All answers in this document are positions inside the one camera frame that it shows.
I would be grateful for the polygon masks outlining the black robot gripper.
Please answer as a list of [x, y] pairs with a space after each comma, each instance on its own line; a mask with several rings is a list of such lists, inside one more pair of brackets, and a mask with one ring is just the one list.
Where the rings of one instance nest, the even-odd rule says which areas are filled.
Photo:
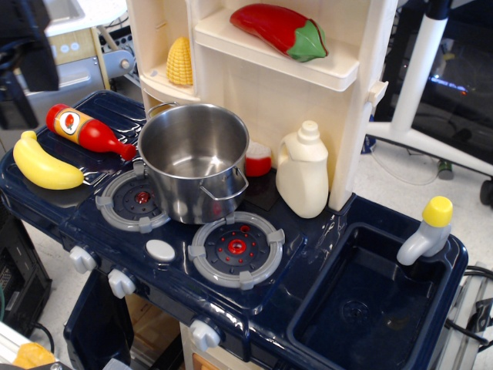
[[14, 70], [32, 92], [59, 89], [52, 48], [45, 35], [51, 19], [42, 1], [1, 2], [1, 128], [30, 130], [38, 120]]

